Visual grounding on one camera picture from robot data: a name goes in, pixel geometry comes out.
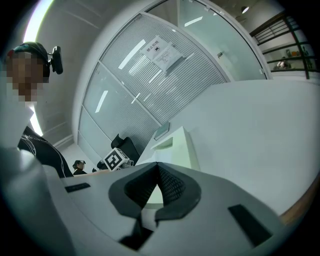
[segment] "white wall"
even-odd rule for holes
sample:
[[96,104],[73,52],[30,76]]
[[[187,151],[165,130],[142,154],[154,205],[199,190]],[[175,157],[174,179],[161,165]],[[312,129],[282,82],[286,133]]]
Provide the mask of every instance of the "white wall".
[[317,72],[309,72],[309,79],[306,79],[304,71],[273,72],[272,75],[273,79],[279,81],[301,81],[312,85],[320,85],[320,74]]
[[246,21],[241,24],[248,32],[252,32],[284,10],[277,0],[260,0],[244,15]]
[[170,120],[168,135],[183,126],[201,172],[234,182],[281,215],[319,173],[319,111],[320,86],[303,81],[216,84]]
[[75,143],[60,152],[65,158],[69,166],[69,169],[72,173],[74,172],[74,168],[72,167],[72,165],[75,163],[76,160],[85,161],[84,171],[86,173],[92,173],[93,168],[98,170],[97,166],[95,166],[94,163],[91,162],[91,160],[86,156],[86,154],[81,150],[81,148]]

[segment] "white panel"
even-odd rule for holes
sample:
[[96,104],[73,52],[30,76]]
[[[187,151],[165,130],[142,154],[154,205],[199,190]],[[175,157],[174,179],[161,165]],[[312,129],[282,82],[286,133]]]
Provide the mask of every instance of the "white panel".
[[142,153],[154,131],[159,127],[125,91],[119,81],[116,81],[100,64],[93,72],[83,105],[111,140],[117,134],[122,139],[130,137],[139,153]]
[[[281,215],[319,173],[319,109],[320,87],[305,75],[230,82],[208,88],[172,118],[168,136],[183,126],[201,172],[235,183]],[[139,162],[152,157],[156,143]]]
[[81,110],[79,131],[101,158],[111,151],[111,141],[99,129],[84,108]]
[[[119,69],[126,56],[142,40],[150,42],[159,35],[180,51],[185,59],[164,74],[139,51]],[[101,61],[143,106],[165,123],[180,112],[207,87],[224,83],[217,67],[184,35],[152,17],[141,15],[131,22],[107,48]]]
[[82,151],[85,153],[85,155],[94,164],[94,167],[97,169],[96,165],[101,160],[101,157],[88,144],[88,142],[84,139],[84,137],[80,134],[80,132],[78,133],[78,145],[82,149]]

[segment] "man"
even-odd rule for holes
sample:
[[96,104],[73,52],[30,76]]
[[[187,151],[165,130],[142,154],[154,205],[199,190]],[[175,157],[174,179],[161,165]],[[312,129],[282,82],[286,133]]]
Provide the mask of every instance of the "man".
[[81,175],[81,174],[87,174],[84,171],[85,168],[85,161],[81,161],[81,160],[76,160],[73,164],[73,169],[75,170],[75,172],[73,173],[73,175]]
[[[34,106],[43,83],[49,81],[50,63],[46,49],[38,42],[25,42],[8,52],[4,64],[6,82],[12,86],[13,94],[26,107]],[[18,148],[31,152],[41,164],[54,167],[60,178],[73,177],[62,154],[28,126]]]

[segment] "white table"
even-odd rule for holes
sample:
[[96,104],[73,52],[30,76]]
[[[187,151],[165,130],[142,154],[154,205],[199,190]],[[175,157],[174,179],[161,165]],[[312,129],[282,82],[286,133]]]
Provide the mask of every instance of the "white table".
[[[280,215],[318,174],[319,109],[320,87],[308,83],[216,84],[170,120],[165,136],[183,126],[201,172],[234,182]],[[156,143],[152,137],[137,164]]]

